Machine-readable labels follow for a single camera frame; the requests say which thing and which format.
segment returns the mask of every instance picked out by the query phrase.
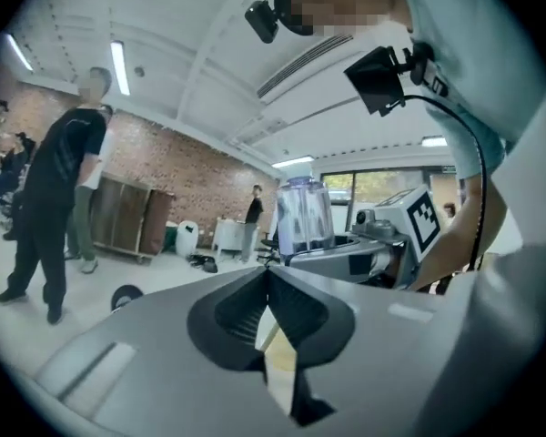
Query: wooden cabinet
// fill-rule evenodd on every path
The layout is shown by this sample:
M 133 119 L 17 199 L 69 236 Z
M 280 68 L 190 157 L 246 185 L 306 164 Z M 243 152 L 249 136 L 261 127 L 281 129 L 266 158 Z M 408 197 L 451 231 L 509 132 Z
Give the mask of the wooden cabinet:
M 143 183 L 104 173 L 91 209 L 93 242 L 135 256 L 156 256 L 173 198 Z

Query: sneaker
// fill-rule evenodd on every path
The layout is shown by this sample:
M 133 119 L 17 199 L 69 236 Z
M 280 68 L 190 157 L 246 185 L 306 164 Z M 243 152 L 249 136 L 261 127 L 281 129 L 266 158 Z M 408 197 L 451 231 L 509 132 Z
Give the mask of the sneaker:
M 12 230 L 10 230 L 10 231 L 7 231 L 4 235 L 2 235 L 2 239 L 4 241 L 15 241 L 16 235 Z
M 63 319 L 63 308 L 58 307 L 49 307 L 48 313 L 46 314 L 46 321 L 51 325 L 56 325 Z
M 79 259 L 81 259 L 80 254 L 75 254 L 74 252 L 71 252 L 68 249 L 65 251 L 65 260 L 79 260 Z
M 6 291 L 0 293 L 0 304 L 6 305 L 11 302 L 25 301 L 27 298 L 26 293 L 16 293 L 15 291 L 6 289 Z
M 97 261 L 97 259 L 84 260 L 83 265 L 81 266 L 81 272 L 85 274 L 93 273 L 95 272 L 95 269 L 97 268 L 98 265 L 99 265 L 99 262 Z

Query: black cable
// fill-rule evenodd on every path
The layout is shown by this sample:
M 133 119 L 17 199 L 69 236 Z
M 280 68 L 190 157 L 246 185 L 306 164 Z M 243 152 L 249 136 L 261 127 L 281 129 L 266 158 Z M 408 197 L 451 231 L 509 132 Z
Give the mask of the black cable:
M 473 142 L 475 143 L 475 148 L 477 149 L 477 155 L 480 160 L 480 168 L 481 168 L 481 204 L 480 204 L 480 217 L 477 222 L 477 231 L 475 233 L 475 239 L 473 240 L 473 247 L 471 249 L 470 265 L 467 268 L 468 271 L 474 270 L 475 264 L 478 258 L 478 252 L 480 251 L 481 234 L 483 233 L 483 220 L 485 219 L 485 201 L 486 201 L 487 192 L 488 192 L 488 174 L 487 174 L 487 169 L 485 168 L 485 159 L 483 158 L 483 151 L 481 150 L 480 141 L 477 139 L 473 131 L 471 131 L 471 128 L 455 112 L 453 112 L 450 108 L 445 107 L 440 102 L 437 102 L 436 100 L 429 97 L 416 96 L 412 94 L 408 96 L 404 96 L 403 98 L 404 100 L 414 100 L 414 99 L 423 100 L 427 102 L 428 104 L 435 106 L 436 108 L 446 113 L 450 117 L 455 118 L 467 130 L 467 132 L 471 136 L 471 139 L 473 139 Z

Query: air vent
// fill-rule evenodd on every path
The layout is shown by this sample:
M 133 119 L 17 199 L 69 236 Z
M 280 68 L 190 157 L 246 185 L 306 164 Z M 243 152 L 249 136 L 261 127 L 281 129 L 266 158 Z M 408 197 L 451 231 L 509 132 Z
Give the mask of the air vent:
M 328 39 L 324 39 L 321 43 L 317 44 L 304 55 L 300 56 L 292 63 L 287 65 L 285 68 L 283 68 L 281 71 L 279 71 L 276 75 L 271 77 L 269 81 L 261 86 L 261 88 L 257 91 L 258 98 L 263 98 L 275 86 L 281 84 L 288 77 L 293 75 L 295 72 L 303 68 L 308 63 L 311 63 L 316 58 L 319 58 L 320 56 L 326 54 L 334 48 L 343 46 L 353 38 L 354 37 L 352 36 L 333 36 L 329 37 Z
M 252 146 L 256 142 L 260 141 L 261 139 L 264 139 L 267 137 L 267 133 L 265 131 L 258 131 L 257 133 L 253 133 L 251 135 L 243 136 L 240 139 L 247 144 L 248 146 Z

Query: white trash bin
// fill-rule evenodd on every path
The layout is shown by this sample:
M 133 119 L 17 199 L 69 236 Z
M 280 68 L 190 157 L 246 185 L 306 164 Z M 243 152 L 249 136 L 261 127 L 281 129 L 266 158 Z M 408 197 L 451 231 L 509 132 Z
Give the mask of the white trash bin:
M 198 225 L 189 220 L 180 222 L 176 233 L 176 254 L 187 258 L 197 250 L 197 244 Z

